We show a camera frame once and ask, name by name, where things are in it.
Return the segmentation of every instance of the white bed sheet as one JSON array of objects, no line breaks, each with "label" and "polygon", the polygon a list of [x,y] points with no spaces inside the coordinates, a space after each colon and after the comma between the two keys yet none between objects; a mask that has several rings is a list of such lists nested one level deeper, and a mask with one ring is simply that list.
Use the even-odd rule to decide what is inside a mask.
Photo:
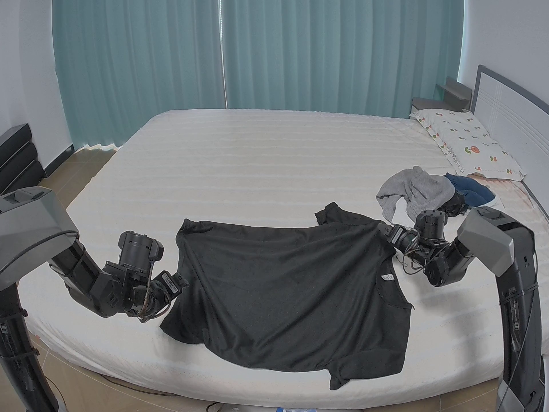
[{"label": "white bed sheet", "polygon": [[[332,201],[381,219],[375,193],[397,171],[450,164],[413,120],[310,112],[187,110],[151,119],[69,206],[82,242],[103,266],[120,233],[165,246],[157,272],[177,270],[175,234],[185,217],[257,226],[308,227]],[[549,351],[549,226],[519,183],[491,181],[506,212],[536,233],[543,323]],[[463,217],[450,219],[447,239]],[[470,386],[502,369],[500,310],[493,275],[477,260],[459,283],[433,288],[395,262],[415,306],[400,374],[353,380],[330,391],[326,370],[282,373],[239,367],[203,345],[171,339],[161,319],[102,319],[72,301],[42,265],[19,285],[29,330],[67,360],[135,384],[188,397],[271,407],[362,409]]]}]

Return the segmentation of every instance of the robotic arm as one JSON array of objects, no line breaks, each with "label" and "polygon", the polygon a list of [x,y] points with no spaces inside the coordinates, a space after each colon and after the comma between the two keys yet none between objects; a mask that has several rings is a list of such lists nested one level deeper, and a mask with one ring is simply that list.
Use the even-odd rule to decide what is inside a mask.
[{"label": "robotic arm", "polygon": [[436,287],[461,280],[475,257],[496,275],[504,332],[497,410],[541,410],[544,383],[534,233],[499,210],[480,207],[471,209],[457,237],[448,242],[443,234],[446,221],[444,212],[424,211],[412,230],[383,223],[379,229],[390,244],[422,266]]},{"label": "robotic arm", "polygon": [[141,322],[167,312],[188,285],[178,273],[162,271],[160,242],[135,232],[120,235],[117,263],[101,270],[79,241],[79,232],[53,191],[18,189],[0,197],[0,364],[31,412],[65,410],[36,360],[17,292],[23,276],[49,262],[71,297],[104,318],[125,312]]}]

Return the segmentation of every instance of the curtain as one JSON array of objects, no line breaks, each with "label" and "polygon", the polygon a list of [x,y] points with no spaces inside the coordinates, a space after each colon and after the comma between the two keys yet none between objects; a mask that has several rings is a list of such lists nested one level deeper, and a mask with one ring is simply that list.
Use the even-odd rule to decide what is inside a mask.
[{"label": "curtain", "polygon": [[154,115],[224,108],[218,0],[53,0],[55,69],[76,148]]},{"label": "curtain", "polygon": [[407,117],[457,77],[463,0],[222,0],[229,108]]}]

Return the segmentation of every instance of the tiled floor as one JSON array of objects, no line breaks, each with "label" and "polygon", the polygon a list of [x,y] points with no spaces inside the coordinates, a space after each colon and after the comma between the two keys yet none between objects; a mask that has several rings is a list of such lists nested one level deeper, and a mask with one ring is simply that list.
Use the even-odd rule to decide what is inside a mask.
[{"label": "tiled floor", "polygon": [[[113,156],[114,150],[82,150],[73,154],[42,186],[53,189],[67,207]],[[39,338],[32,337],[40,351],[38,361],[45,375],[65,398],[69,412],[202,412],[209,402],[185,397],[166,397],[149,389],[117,381],[115,385],[99,374],[76,367],[50,351]],[[367,409],[368,412],[477,412],[495,410],[497,380],[487,381],[460,391],[450,392],[416,402]],[[0,410],[24,412],[24,407],[0,370]]]}]

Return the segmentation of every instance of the white pillowcase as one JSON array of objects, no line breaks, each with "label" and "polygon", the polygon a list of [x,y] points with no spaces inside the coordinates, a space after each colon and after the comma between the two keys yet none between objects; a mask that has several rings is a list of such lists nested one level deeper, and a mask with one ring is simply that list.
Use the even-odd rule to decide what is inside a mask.
[{"label": "white pillowcase", "polygon": [[470,112],[426,109],[412,113],[461,175],[520,181],[525,173]]}]

